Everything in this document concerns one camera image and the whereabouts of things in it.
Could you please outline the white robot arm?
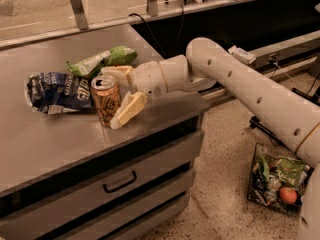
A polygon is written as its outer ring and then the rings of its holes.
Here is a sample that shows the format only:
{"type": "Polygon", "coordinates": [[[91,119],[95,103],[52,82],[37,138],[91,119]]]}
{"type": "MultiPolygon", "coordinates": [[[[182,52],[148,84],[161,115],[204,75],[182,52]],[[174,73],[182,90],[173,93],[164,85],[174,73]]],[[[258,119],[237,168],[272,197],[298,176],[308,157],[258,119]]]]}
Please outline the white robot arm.
{"type": "Polygon", "coordinates": [[[192,78],[217,81],[240,100],[291,151],[314,171],[304,194],[297,240],[320,238],[320,110],[232,56],[216,42],[193,39],[186,53],[159,62],[150,61],[136,68],[105,67],[111,75],[145,100],[156,100],[169,92],[193,91],[192,78]]]}

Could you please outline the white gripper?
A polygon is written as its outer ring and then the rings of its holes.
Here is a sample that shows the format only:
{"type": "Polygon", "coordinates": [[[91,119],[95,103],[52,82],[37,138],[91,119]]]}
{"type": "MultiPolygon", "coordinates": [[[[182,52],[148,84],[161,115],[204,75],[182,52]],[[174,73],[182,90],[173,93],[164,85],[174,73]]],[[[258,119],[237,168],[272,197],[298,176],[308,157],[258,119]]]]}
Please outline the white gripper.
{"type": "Polygon", "coordinates": [[[158,62],[150,61],[139,65],[135,69],[132,66],[106,66],[100,70],[101,75],[110,75],[118,84],[128,87],[130,80],[132,87],[137,90],[132,94],[128,91],[110,121],[112,129],[118,129],[128,123],[139,114],[149,101],[163,97],[167,93],[165,80],[158,62]]]}

